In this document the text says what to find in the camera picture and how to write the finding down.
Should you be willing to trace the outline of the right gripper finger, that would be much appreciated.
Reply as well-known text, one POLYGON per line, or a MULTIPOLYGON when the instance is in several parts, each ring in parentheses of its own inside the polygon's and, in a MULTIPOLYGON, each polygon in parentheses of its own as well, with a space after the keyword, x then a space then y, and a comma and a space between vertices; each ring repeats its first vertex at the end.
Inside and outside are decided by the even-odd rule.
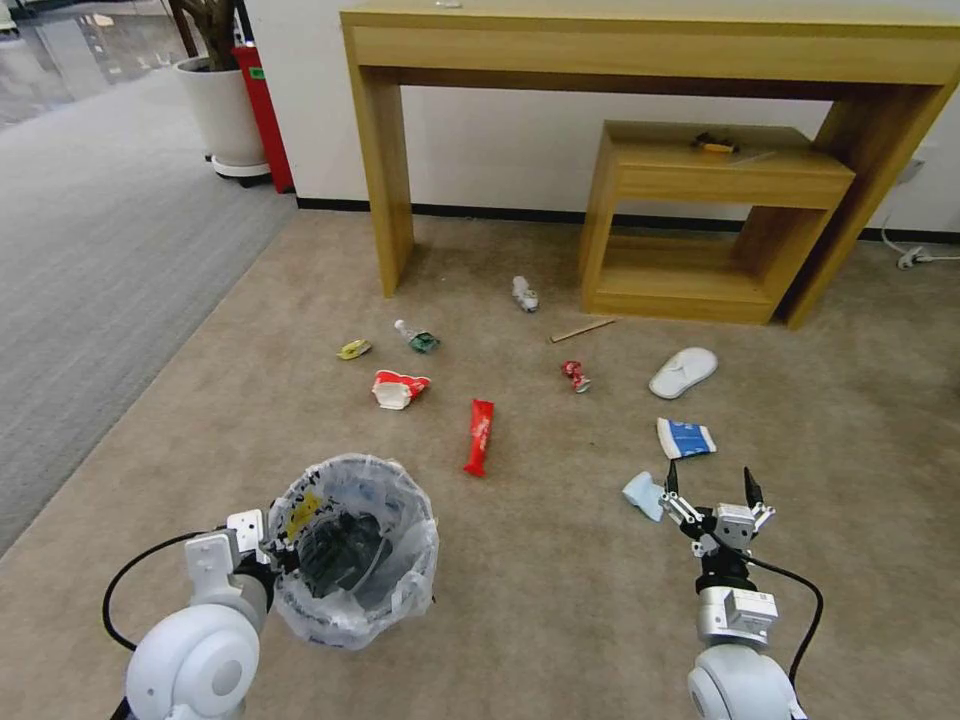
POLYGON ((752 535, 757 536, 763 526, 776 515, 776 509, 766 503, 761 485, 747 466, 743 468, 743 477, 746 504, 754 521, 752 535))
POLYGON ((679 493, 676 459, 669 461, 660 506, 683 534, 706 534, 705 516, 679 493))

